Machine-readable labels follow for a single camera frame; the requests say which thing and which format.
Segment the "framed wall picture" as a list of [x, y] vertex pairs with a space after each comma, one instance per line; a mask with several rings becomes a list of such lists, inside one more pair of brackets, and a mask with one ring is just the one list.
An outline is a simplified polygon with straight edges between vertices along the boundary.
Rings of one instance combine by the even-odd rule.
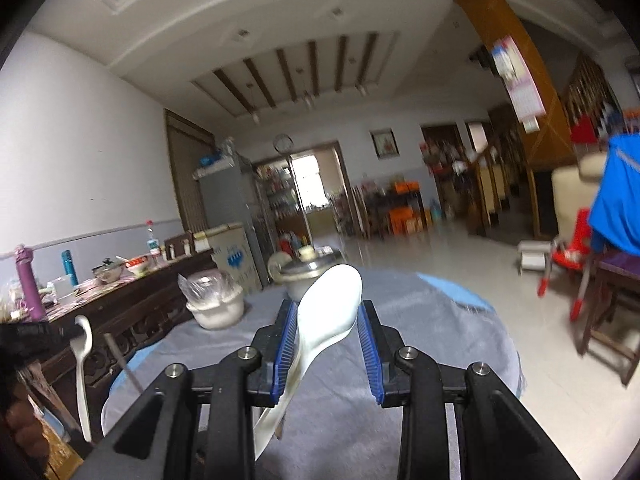
[[378, 158], [389, 158], [399, 155], [399, 148], [391, 128], [370, 132], [374, 150]]

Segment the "purple thermos bottle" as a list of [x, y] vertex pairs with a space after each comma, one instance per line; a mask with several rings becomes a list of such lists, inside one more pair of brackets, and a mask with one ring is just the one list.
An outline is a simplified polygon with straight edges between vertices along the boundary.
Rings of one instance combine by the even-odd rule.
[[14, 260], [26, 308], [30, 318], [35, 322], [40, 322], [46, 317], [46, 309], [43, 307], [35, 274], [32, 270], [33, 258], [32, 248], [24, 245], [18, 245], [15, 248]]

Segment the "dark wooden chair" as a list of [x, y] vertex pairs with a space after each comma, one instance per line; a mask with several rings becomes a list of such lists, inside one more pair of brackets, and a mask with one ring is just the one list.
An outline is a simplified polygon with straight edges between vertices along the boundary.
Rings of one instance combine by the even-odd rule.
[[639, 314], [639, 257], [626, 252], [610, 250], [593, 260], [592, 275], [597, 286], [598, 299], [588, 308], [582, 340], [577, 346], [584, 356], [591, 341], [597, 341], [608, 350], [624, 358], [629, 366], [620, 375], [620, 382], [627, 387], [639, 365], [639, 346], [630, 348], [605, 333], [605, 323], [614, 321], [618, 310]]

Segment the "dark wooden chopstick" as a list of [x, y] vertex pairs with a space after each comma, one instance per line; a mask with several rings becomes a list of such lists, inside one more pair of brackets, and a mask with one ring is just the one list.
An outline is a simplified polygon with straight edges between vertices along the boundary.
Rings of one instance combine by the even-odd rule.
[[114, 356], [117, 364], [120, 366], [120, 368], [125, 373], [125, 375], [129, 379], [129, 381], [132, 383], [134, 388], [137, 390], [137, 393], [142, 393], [143, 392], [143, 388], [142, 388], [141, 382], [138, 381], [138, 378], [136, 377], [136, 375], [134, 374], [132, 369], [129, 367], [128, 362], [124, 358], [124, 355], [122, 354], [122, 352], [120, 352], [119, 346], [118, 346], [115, 338], [110, 333], [105, 333], [104, 334], [104, 339], [105, 339], [105, 342], [107, 344], [107, 347], [112, 352], [112, 355]]

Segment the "white ceramic spoon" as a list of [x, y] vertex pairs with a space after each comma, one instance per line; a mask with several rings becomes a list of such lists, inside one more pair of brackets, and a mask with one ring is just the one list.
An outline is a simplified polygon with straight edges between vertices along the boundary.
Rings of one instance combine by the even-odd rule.
[[92, 442], [89, 405], [86, 393], [85, 362], [90, 356], [93, 346], [92, 328], [85, 315], [77, 315], [75, 325], [80, 329], [80, 334], [70, 340], [70, 350], [76, 360], [75, 382], [76, 403], [82, 437], [88, 443]]
[[255, 458], [269, 445], [314, 359], [352, 331], [361, 300], [361, 276], [345, 263], [332, 266], [304, 293], [297, 306], [296, 347], [282, 396], [254, 426]]

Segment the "red plastic child chair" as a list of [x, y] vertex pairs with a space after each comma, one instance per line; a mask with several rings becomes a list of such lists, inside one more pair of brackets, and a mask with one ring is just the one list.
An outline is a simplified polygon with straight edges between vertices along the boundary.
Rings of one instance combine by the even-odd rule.
[[567, 270], [570, 276], [577, 273], [582, 274], [576, 298], [570, 308], [572, 322], [578, 319], [584, 305], [593, 263], [593, 252], [590, 245], [592, 229], [588, 223], [589, 214], [589, 208], [580, 208], [577, 211], [573, 236], [567, 243], [558, 236], [552, 240], [550, 252], [546, 257], [544, 274], [542, 274], [537, 289], [537, 295], [543, 297], [550, 282], [553, 266], [560, 266]]

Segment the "dark carved wooden sideboard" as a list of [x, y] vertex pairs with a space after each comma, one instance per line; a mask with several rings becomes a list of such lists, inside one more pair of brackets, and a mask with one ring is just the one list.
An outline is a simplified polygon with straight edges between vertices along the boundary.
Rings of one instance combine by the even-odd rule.
[[117, 364], [104, 336], [110, 335], [125, 359], [160, 341], [175, 326], [192, 318], [178, 276], [213, 269], [213, 252], [174, 260], [143, 278], [119, 285], [64, 313], [50, 313], [55, 328], [70, 328], [78, 315], [88, 318], [92, 350], [85, 360], [86, 395], [93, 442], [102, 439], [101, 411], [112, 383], [122, 368]]

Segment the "blue jacket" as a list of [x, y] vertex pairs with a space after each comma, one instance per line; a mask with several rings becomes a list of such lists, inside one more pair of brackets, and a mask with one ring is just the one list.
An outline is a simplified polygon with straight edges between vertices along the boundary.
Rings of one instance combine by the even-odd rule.
[[639, 133], [608, 140], [608, 157], [596, 199], [590, 209], [591, 248], [605, 245], [639, 255]]

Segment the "blue round table cover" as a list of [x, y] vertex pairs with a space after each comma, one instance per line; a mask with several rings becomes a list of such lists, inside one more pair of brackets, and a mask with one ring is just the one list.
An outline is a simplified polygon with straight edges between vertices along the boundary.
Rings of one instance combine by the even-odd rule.
[[[437, 361], [465, 367], [480, 360], [496, 365], [502, 358], [502, 325], [495, 309], [474, 292], [433, 275], [396, 271], [366, 271], [363, 285], [381, 320]], [[129, 361], [134, 379], [145, 387], [169, 363], [199, 367], [217, 362], [271, 322], [284, 297], [281, 287], [249, 296], [244, 318], [224, 330], [204, 330], [194, 321], [179, 325], [134, 354]]]

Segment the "beige sofa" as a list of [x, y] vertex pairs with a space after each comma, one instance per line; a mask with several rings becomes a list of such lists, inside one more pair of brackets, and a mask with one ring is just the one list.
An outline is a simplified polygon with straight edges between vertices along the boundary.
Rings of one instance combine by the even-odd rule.
[[552, 171], [556, 223], [559, 238], [567, 242], [572, 238], [578, 210], [590, 208], [596, 198], [608, 154], [590, 153], [582, 156], [574, 166], [559, 167]]

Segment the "wall calendar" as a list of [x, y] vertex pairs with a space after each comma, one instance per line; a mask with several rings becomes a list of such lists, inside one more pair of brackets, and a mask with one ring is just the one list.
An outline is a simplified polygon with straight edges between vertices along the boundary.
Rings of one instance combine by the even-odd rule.
[[539, 130], [538, 119], [546, 114], [534, 78], [512, 37], [504, 37], [491, 49], [498, 75], [503, 80], [518, 121], [526, 133]]

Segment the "white chest freezer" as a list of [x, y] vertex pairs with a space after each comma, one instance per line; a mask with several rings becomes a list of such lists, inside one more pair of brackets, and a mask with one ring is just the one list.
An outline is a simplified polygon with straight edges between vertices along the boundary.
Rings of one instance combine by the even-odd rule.
[[227, 271], [247, 294], [262, 290], [250, 244], [242, 223], [228, 223], [194, 234], [197, 252], [212, 251], [219, 269]]

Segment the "metal pot with lid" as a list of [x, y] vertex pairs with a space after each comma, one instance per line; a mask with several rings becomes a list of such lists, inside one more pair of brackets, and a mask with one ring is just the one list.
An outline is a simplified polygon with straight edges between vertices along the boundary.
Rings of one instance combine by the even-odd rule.
[[343, 253], [331, 246], [307, 245], [299, 248], [296, 256], [279, 268], [280, 280], [286, 288], [288, 298], [299, 302], [324, 272], [344, 262]]

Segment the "white bowl with plastic bag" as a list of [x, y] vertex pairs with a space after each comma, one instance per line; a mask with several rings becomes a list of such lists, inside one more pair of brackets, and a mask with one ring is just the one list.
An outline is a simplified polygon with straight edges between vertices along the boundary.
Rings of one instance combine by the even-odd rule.
[[244, 315], [244, 290], [225, 270], [178, 275], [186, 308], [204, 330], [223, 330]]

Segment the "teal water bottle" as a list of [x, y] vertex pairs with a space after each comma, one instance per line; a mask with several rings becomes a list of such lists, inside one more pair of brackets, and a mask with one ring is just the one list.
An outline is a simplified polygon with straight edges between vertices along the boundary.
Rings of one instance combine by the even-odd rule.
[[76, 287], [79, 282], [73, 262], [72, 253], [68, 249], [66, 249], [64, 250], [64, 252], [62, 252], [61, 258], [65, 274], [70, 277], [70, 282], [74, 287]]

